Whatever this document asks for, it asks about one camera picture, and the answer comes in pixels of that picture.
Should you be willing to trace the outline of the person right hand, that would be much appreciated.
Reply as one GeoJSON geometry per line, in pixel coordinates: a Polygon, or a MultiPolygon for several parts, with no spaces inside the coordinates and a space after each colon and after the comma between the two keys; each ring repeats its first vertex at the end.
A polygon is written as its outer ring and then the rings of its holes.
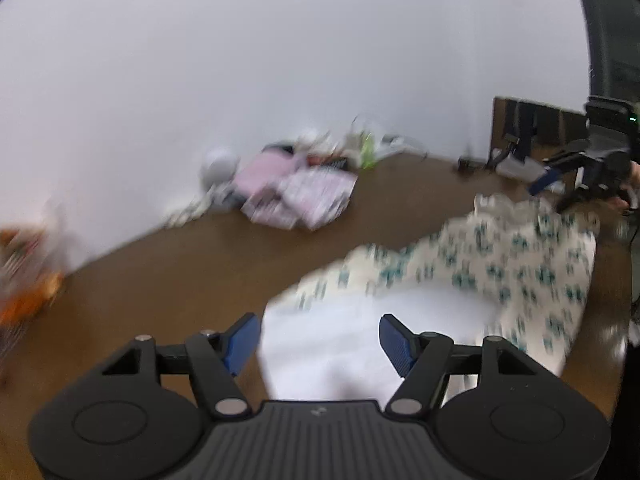
{"type": "MultiPolygon", "coordinates": [[[[639,200],[639,188],[640,188],[640,166],[636,162],[630,163],[630,174],[628,179],[620,186],[625,191],[628,198],[633,200],[639,200]]],[[[632,209],[629,200],[625,200],[620,194],[609,198],[605,202],[610,208],[626,214],[627,211],[632,209]]]]}

